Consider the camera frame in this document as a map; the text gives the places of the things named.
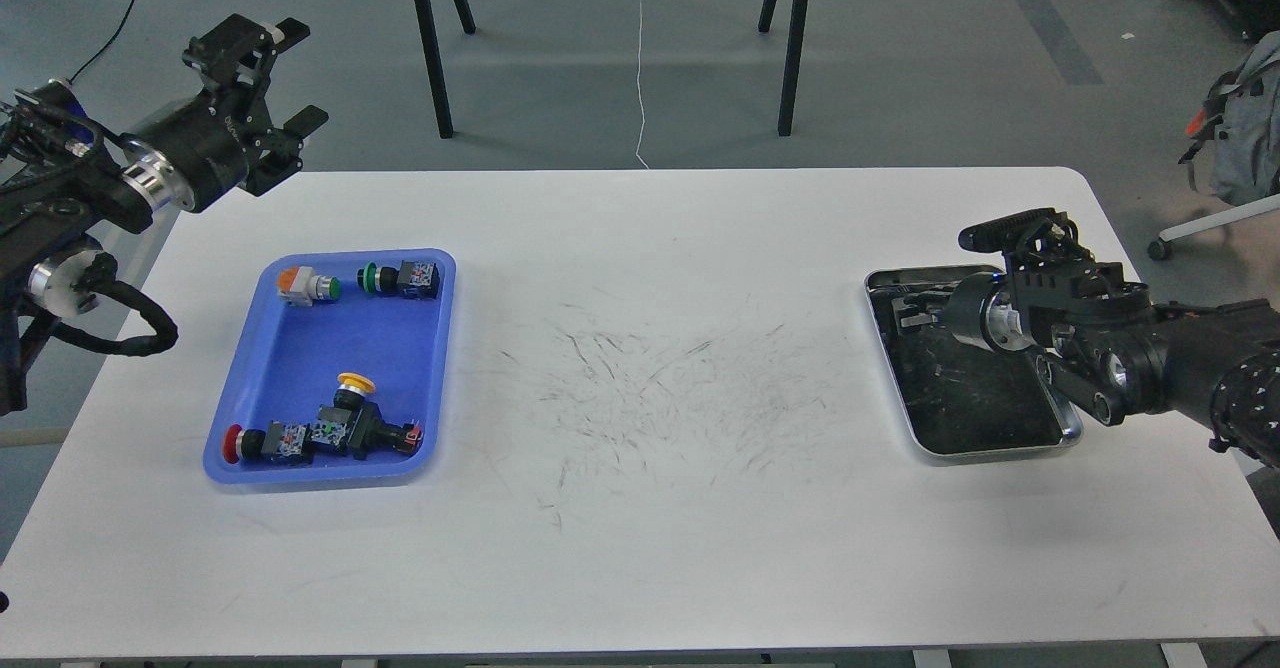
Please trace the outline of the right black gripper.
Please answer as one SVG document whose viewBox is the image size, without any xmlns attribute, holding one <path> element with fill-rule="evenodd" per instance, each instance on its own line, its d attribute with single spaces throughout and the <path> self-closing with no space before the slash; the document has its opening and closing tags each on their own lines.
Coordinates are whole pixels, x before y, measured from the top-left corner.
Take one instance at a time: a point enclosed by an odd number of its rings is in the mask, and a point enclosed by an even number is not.
<svg viewBox="0 0 1280 668">
<path fill-rule="evenodd" d="M 952 334 L 966 346 L 1010 352 L 1011 308 L 998 276 L 965 276 L 957 285 L 881 285 L 872 302 L 895 314 L 896 334 Z"/>
</svg>

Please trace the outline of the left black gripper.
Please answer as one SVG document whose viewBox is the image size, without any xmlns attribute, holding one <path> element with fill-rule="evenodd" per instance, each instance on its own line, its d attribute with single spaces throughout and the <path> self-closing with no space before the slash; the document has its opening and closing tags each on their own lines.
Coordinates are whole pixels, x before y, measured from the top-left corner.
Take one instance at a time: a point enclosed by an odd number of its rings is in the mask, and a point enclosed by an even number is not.
<svg viewBox="0 0 1280 668">
<path fill-rule="evenodd" d="M 182 61 L 197 72 L 201 93 L 125 131 L 125 148 L 136 159 L 164 159 L 166 186 L 183 211 L 204 212 L 233 188 L 262 197 L 302 170 L 305 139 L 326 124 L 329 113 L 306 106 L 283 125 L 270 125 L 264 113 L 232 109 L 264 99 L 279 54 L 310 35 L 297 18 L 261 24 L 232 15 L 189 40 Z"/>
</svg>

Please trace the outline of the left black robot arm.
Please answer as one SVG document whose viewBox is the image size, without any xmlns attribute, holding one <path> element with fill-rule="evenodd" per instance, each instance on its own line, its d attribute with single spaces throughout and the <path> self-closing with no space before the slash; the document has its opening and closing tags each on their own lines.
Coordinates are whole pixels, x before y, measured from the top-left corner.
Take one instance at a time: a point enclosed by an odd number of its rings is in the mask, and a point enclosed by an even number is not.
<svg viewBox="0 0 1280 668">
<path fill-rule="evenodd" d="M 169 314 L 119 279 L 90 230 L 109 221 L 140 234 L 166 206 L 202 212 L 229 189 L 261 197 L 296 175 L 326 113 L 308 106 L 274 125 L 266 93 L 276 58 L 308 35 L 296 18 L 225 18 L 183 52 L 198 93 L 122 134 L 87 116 L 68 81 L 5 104 L 3 157 L 20 170 L 3 182 L 4 413 L 27 408 L 27 372 L 47 340 L 125 357 L 175 346 Z"/>
</svg>

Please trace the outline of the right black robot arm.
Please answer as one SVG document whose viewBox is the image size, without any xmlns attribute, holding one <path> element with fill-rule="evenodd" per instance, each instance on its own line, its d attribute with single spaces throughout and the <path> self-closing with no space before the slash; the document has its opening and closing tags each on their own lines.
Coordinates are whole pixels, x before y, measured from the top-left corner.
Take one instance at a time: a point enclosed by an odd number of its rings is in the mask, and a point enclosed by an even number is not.
<svg viewBox="0 0 1280 668">
<path fill-rule="evenodd" d="M 1156 303 L 1080 244 L 1068 214 L 968 227 L 991 264 L 882 270 L 865 290 L 914 443 L 940 459 L 1071 447 L 1105 426 L 1176 412 L 1212 450 L 1277 465 L 1277 312 L 1266 299 Z"/>
</svg>

